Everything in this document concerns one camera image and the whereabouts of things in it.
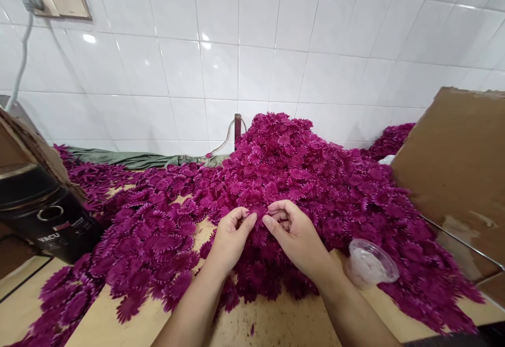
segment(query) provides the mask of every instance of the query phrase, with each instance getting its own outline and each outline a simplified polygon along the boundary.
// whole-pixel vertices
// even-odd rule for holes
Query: table surface
[[[203,221],[196,232],[195,249],[199,249],[210,235],[212,226]],[[342,264],[345,257],[337,251],[331,253],[335,264]],[[0,345],[14,343],[26,333],[41,311],[38,294],[44,282],[64,263],[55,259],[6,301],[0,304]],[[140,313],[130,322],[119,324],[116,308],[120,299],[113,300],[110,288],[105,286],[88,310],[66,347],[89,345],[148,347],[169,318],[163,312],[161,301],[149,299]],[[422,323],[403,314],[390,297],[377,287],[361,292],[382,318],[387,327],[402,343],[436,335]],[[476,304],[468,299],[459,307],[477,325],[505,321],[505,312],[488,301]],[[254,335],[250,331],[254,325]],[[326,314],[321,297],[310,296],[293,300],[283,292],[276,301],[262,297],[254,303],[243,300],[230,313],[223,311],[210,336],[210,346],[262,346],[262,345],[324,345],[339,346],[337,336]]]

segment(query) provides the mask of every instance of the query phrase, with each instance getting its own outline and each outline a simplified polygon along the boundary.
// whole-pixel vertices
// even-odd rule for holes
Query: green cloth
[[[210,159],[205,157],[191,157],[187,155],[164,156],[147,152],[114,152],[100,149],[85,149],[69,147],[76,158],[91,163],[107,163],[124,165],[130,170],[144,170],[151,167],[166,167],[168,165],[181,166],[184,163],[204,163],[207,167],[220,166],[229,155],[216,155]]]

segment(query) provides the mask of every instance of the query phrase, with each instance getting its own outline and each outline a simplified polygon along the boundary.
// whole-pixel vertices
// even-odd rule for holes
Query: clear plastic container
[[[349,245],[349,253],[346,274],[357,288],[366,289],[381,282],[391,283],[398,279],[396,263],[372,242],[353,239]]]

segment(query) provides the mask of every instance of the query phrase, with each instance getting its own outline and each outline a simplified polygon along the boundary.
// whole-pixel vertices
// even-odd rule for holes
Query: white tile wall
[[[93,21],[37,18],[29,42],[19,102],[58,144],[203,155],[273,111],[362,148],[442,85],[505,90],[505,0],[86,1]],[[0,0],[2,94],[26,23]]]

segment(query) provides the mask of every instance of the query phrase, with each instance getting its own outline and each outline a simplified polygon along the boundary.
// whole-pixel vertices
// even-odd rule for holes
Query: finger
[[[237,226],[238,220],[247,217],[249,214],[249,210],[244,207],[238,207],[233,209],[230,213],[225,215],[223,218],[226,218],[233,223],[233,226]]]
[[[300,208],[298,208],[290,200],[279,200],[279,201],[276,201],[276,202],[272,202],[268,206],[268,211],[269,212],[276,212],[278,210],[285,210],[288,214],[292,214],[292,213],[294,213],[296,211],[299,211]]]
[[[267,227],[268,231],[274,236],[279,242],[280,246],[283,247],[289,240],[290,236],[286,230],[269,215],[263,216],[263,223]]]
[[[258,215],[256,213],[250,214],[240,225],[237,230],[237,233],[244,239],[244,243],[246,242],[247,236],[251,232],[258,219]]]
[[[282,221],[282,222],[279,222],[279,225],[282,226],[282,228],[286,231],[289,231],[291,229],[291,222],[289,221]]]
[[[272,218],[275,219],[277,222],[279,222],[280,220],[287,220],[287,219],[289,219],[288,213],[286,213],[283,210],[282,211],[278,211],[277,213],[272,214]]]

